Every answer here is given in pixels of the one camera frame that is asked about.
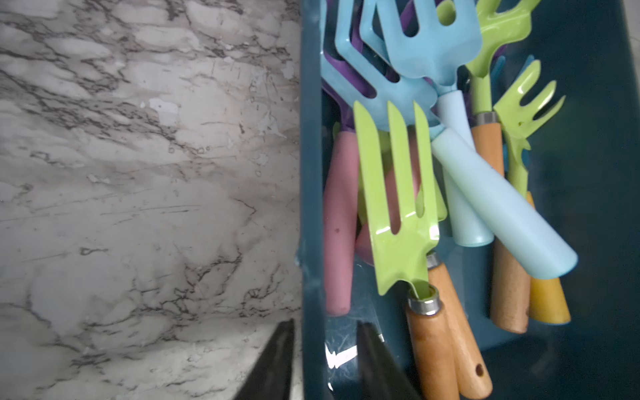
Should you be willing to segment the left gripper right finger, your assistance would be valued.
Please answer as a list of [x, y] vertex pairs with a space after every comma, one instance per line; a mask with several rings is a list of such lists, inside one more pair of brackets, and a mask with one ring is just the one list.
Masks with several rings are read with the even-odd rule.
[[396, 365], [372, 323], [358, 322], [357, 350], [363, 399], [422, 398]]

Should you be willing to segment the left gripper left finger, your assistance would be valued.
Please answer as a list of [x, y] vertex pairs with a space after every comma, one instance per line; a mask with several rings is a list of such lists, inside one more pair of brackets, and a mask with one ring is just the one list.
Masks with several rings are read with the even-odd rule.
[[294, 320], [279, 323], [234, 399], [289, 400], [294, 344]]

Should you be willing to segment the light blue fork rake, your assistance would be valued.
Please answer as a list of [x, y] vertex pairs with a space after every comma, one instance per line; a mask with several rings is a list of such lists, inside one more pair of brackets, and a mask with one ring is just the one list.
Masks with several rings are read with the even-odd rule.
[[[339, 55], [351, 67], [353, 67], [353, 62], [362, 62], [367, 59], [360, 51], [356, 50], [351, 40], [353, 14], [353, 2], [338, 2], [334, 45]], [[374, 97], [365, 97], [349, 81], [341, 83], [338, 91], [352, 108], [356, 102], [360, 102], [373, 117], [378, 130], [383, 173], [386, 178], [388, 170], [393, 168], [391, 140], [388, 131], [388, 104], [394, 104], [394, 102], [390, 101], [386, 95], [378, 94], [376, 90]], [[415, 104], [418, 103], [411, 101], [409, 105], [401, 108], [394, 104], [403, 115], [408, 135], [415, 134], [413, 112]], [[446, 152], [453, 150], [456, 142], [456, 139], [452, 137], [438, 137], [431, 141], [433, 162], [439, 161]], [[457, 187], [481, 220], [498, 236], [498, 239], [525, 270], [535, 278], [556, 278], [571, 271], [578, 261], [575, 251], [505, 178], [501, 177], [478, 153], [477, 155], [474, 158], [469, 153], [456, 154], [447, 165], [452, 169], [451, 176], [456, 180]]]

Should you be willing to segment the teal plastic storage box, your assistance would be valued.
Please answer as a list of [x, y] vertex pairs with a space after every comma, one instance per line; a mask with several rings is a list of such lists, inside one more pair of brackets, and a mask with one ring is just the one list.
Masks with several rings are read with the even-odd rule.
[[[303, 396], [359, 399], [358, 362], [333, 355], [356, 348], [359, 321], [374, 323], [409, 380], [417, 381], [400, 283], [379, 296], [373, 268], [354, 266], [349, 315], [324, 310], [321, 190], [338, 107], [323, 94], [320, 4], [303, 1], [301, 233]], [[543, 1], [533, 31], [509, 46], [502, 80], [526, 56], [541, 61], [540, 83], [558, 83], [566, 100], [530, 138], [528, 186], [543, 217], [576, 250], [562, 277], [572, 315], [554, 327], [531, 323], [524, 335], [488, 319], [491, 250], [456, 248], [443, 230], [438, 252], [463, 274], [464, 301], [493, 381], [494, 399], [636, 399], [639, 396], [639, 100], [625, 7], [620, 1]]]

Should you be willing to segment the light blue hand rake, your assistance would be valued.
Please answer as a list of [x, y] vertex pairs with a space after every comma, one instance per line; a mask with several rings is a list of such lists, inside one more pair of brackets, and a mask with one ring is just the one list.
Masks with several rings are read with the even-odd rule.
[[450, 223], [456, 244], [476, 248], [490, 244], [493, 232], [457, 187], [447, 165], [456, 154], [476, 158], [463, 95], [457, 88], [458, 68], [472, 61], [482, 47], [475, 3], [456, 1], [450, 25], [440, 22], [433, 1], [413, 4], [418, 31], [406, 35], [395, 1], [365, 1], [359, 25], [361, 39], [399, 76], [389, 81], [365, 59], [352, 65], [380, 95], [401, 108], [411, 101], [420, 105], [428, 120], [428, 141], [456, 139], [453, 150], [441, 156]]

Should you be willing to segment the purple fork pink handle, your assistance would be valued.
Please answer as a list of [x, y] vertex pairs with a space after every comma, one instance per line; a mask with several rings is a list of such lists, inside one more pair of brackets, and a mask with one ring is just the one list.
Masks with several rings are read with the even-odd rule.
[[326, 312], [344, 316], [351, 308], [354, 245], [358, 218], [358, 140], [353, 113], [339, 96], [338, 87], [348, 80], [347, 68], [329, 54], [322, 55], [323, 88], [338, 102], [343, 126], [333, 139], [333, 152], [323, 191], [323, 261]]

